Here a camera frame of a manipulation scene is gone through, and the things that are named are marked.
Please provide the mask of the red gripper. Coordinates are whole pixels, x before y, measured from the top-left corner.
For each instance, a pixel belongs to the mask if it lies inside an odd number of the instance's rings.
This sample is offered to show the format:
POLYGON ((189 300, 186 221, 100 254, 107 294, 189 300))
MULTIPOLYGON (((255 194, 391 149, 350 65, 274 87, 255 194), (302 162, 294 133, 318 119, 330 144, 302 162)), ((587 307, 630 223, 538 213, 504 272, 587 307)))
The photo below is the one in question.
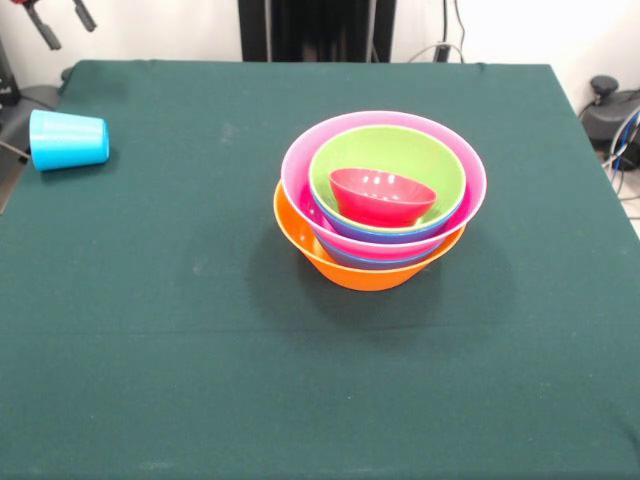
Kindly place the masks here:
MULTIPOLYGON (((31 0, 10 0, 10 2, 16 5, 24 6, 24 9, 26 10, 29 19, 31 20, 34 27, 36 28, 38 33, 41 35, 41 37, 43 38, 43 40, 45 41, 46 45, 49 47, 50 50, 56 51, 61 49, 61 44, 59 39, 53 33, 50 26, 42 21, 42 19, 40 18, 39 14, 36 11, 35 5, 31 4, 31 0)), ((78 16, 79 20, 81 21, 83 27, 88 32, 93 32, 96 29, 97 24, 93 19, 92 15, 90 14, 84 1, 73 0, 73 4, 74 4, 74 11, 78 16)))

